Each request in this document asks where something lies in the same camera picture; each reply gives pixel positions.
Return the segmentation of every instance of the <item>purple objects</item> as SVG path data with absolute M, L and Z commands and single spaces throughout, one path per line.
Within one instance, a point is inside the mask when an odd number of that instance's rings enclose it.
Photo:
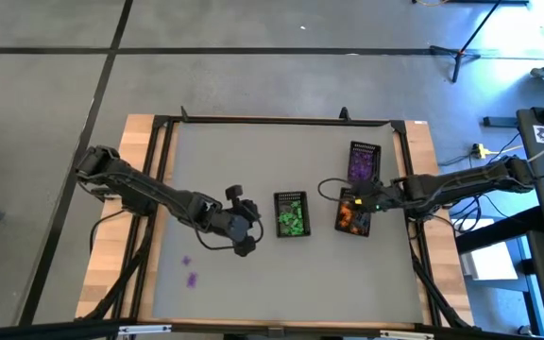
M 188 256 L 184 256 L 184 258 L 181 259 L 182 264 L 184 264 L 185 266 L 188 266 L 188 264 L 190 264 L 191 261 L 192 259 L 189 258 Z
M 348 180 L 369 180 L 373 176 L 373 156 L 370 153 L 353 150 L 350 156 Z
M 195 272 L 191 272 L 188 276 L 188 282 L 186 282 L 186 287 L 188 288 L 195 288 L 196 287 L 196 277 L 197 274 Z

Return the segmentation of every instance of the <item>black stand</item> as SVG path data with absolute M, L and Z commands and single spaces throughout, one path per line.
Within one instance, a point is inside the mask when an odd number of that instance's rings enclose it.
M 530 230 L 544 231 L 544 217 L 540 207 L 517 213 L 513 217 L 505 218 L 490 226 L 457 237 L 457 251 L 459 254 L 464 254 L 482 247 L 492 246 L 523 235 Z
M 486 14 L 486 17 L 478 25 L 478 28 L 476 28 L 476 30 L 473 32 L 471 37 L 469 37 L 469 40 L 467 40 L 465 45 L 463 45 L 463 47 L 460 50 L 453 50 L 453 49 L 440 47 L 440 46 L 435 46 L 435 45 L 430 46 L 430 49 L 432 50 L 432 52 L 441 51 L 441 52 L 444 52 L 444 54 L 454 56 L 454 71 L 452 73 L 452 82 L 453 83 L 457 82 L 457 78 L 459 77 L 459 70 L 461 69 L 461 60 L 463 58 L 473 58 L 474 60 L 476 60 L 476 59 L 481 57 L 481 55 L 468 54 L 468 53 L 465 53 L 465 51 L 468 49 L 468 46 L 471 43 L 471 41 L 473 41 L 473 38 L 475 38 L 476 35 L 478 34 L 478 32 L 480 32 L 480 29 L 482 29 L 482 27 L 484 26 L 484 24 L 486 23 L 488 18 L 490 18 L 492 13 L 495 11 L 495 9 L 497 9 L 497 7 L 499 6 L 499 4 L 501 2 L 502 2 L 502 0 L 497 0 L 497 2 L 495 3 L 495 6 L 493 6 L 492 9 L 488 12 L 488 14 Z

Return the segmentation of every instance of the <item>tripod stand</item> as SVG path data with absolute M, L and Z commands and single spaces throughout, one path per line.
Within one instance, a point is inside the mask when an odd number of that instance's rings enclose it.
M 488 12 L 488 14 L 486 14 L 482 22 L 478 25 L 478 28 L 476 28 L 476 30 L 473 32 L 471 37 L 469 37 L 465 45 L 463 45 L 463 47 L 460 50 L 454 50 L 454 49 L 449 49 L 449 48 L 435 46 L 435 45 L 430 46 L 430 49 L 432 50 L 432 52 L 441 51 L 441 52 L 444 52 L 443 54 L 448 54 L 450 56 L 454 55 L 454 71 L 452 72 L 453 83 L 457 82 L 457 78 L 459 77 L 459 70 L 461 69 L 461 60 L 463 58 L 473 58 L 474 60 L 476 60 L 481 57 L 479 54 L 468 54 L 466 53 L 466 50 L 468 49 L 468 46 L 471 43 L 471 41 L 473 41 L 473 38 L 475 38 L 478 32 L 480 32 L 480 29 L 482 29 L 482 27 L 484 26 L 488 18 L 490 18 L 492 13 L 495 11 L 495 9 L 497 9 L 497 7 L 501 4 L 501 2 L 502 0 L 497 0 L 497 2 L 492 7 L 492 9 Z

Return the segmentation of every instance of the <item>wooden table frame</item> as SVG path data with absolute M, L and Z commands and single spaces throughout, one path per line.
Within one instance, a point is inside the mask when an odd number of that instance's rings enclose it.
M 145 154 L 153 130 L 154 115 L 132 114 L 127 117 L 125 131 L 119 145 L 121 157 L 129 162 L 131 166 L 142 169 L 145 163 Z M 239 117 L 211 117 L 212 120 L 239 119 Z M 307 121 L 307 119 L 295 118 L 270 118 L 277 121 L 287 122 Z M 333 120 L 334 124 L 340 124 L 340 120 Z M 438 167 L 435 160 L 434 146 L 430 135 L 429 127 L 426 122 L 399 121 L 398 125 L 405 129 L 402 138 L 399 133 L 394 134 L 394 146 L 399 164 L 399 173 L 401 176 L 407 174 L 407 169 L 412 167 L 415 173 L 437 174 Z M 171 140 L 169 144 L 169 155 L 164 168 L 163 181 L 171 179 L 174 168 L 175 149 L 178 142 L 176 125 L 172 126 Z M 164 138 L 164 129 L 159 129 L 156 136 L 156 147 L 150 176 L 155 177 L 158 172 L 158 165 L 161 160 L 162 145 Z M 410 158 L 403 158 L 402 152 L 410 151 Z M 410 164 L 405 164 L 404 160 L 410 160 Z M 102 216 L 114 213 L 121 209 L 121 201 L 115 199 L 107 201 L 104 205 Z M 447 212 L 441 211 L 439 215 L 448 218 Z M 170 319 L 155 318 L 152 316 L 152 307 L 154 301 L 154 292 L 156 284 L 157 270 L 159 266 L 159 254 L 161 252 L 162 236 L 167 225 L 168 211 L 159 207 L 154 227 L 154 234 L 151 242 L 149 260 L 145 268 L 144 290 L 142 292 L 138 322 L 140 323 L 171 323 L 175 328 L 181 327 L 183 330 L 203 332 L 204 330 L 232 329 L 235 327 L 242 329 L 255 329 L 282 327 L 282 328 L 305 328 L 305 329 L 334 329 L 334 330 L 367 330 L 367 329 L 395 329 L 410 330 L 415 327 L 408 323 L 379 323 L 379 322 L 278 322 L 278 321 L 260 321 L 260 320 L 223 320 L 223 319 Z M 141 219 L 138 229 L 138 238 L 136 244 L 139 245 L 145 230 L 145 218 Z M 131 221 L 131 215 L 122 213 L 114 218 L 103 222 L 95 236 L 92 256 L 90 258 L 83 289 L 76 309 L 76 316 L 83 316 L 89 313 L 97 302 L 106 295 L 111 289 L 116 279 L 119 277 L 122 267 L 123 255 L 128 243 L 128 231 Z M 454 242 L 453 230 L 442 221 L 433 219 L 425 223 L 425 236 L 427 241 L 427 253 L 429 256 L 429 266 L 432 269 L 433 279 L 440 291 L 445 296 L 449 304 L 467 323 L 472 324 L 472 315 L 468 303 L 468 295 L 465 288 L 465 281 L 461 271 L 459 256 Z M 419 243 L 412 241 L 416 253 L 420 256 Z M 136 281 L 136 274 L 127 284 L 126 293 L 123 298 L 123 308 L 120 316 L 129 316 L 129 309 L 133 299 L 133 290 Z M 417 279 L 418 292 L 420 299 L 420 308 L 423 312 L 424 324 L 432 324 L 432 315 L 430 305 L 428 304 L 428 295 L 421 282 Z M 443 325 L 448 325 L 446 320 L 442 320 Z

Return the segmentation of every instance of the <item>yellow connector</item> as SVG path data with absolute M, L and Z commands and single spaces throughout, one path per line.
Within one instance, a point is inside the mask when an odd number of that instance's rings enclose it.
M 510 148 L 504 149 L 501 153 L 513 151 L 513 150 L 516 150 L 516 149 L 519 149 L 519 148 L 521 148 L 521 145 L 517 145 L 517 146 L 513 146 L 513 147 L 510 147 Z M 471 155 L 473 157 L 477 158 L 478 160 L 484 160 L 486 158 L 486 156 L 488 156 L 488 155 L 498 155 L 498 154 L 499 154 L 499 151 L 490 151 L 487 148 L 485 148 L 482 143 L 474 144 L 471 147 Z

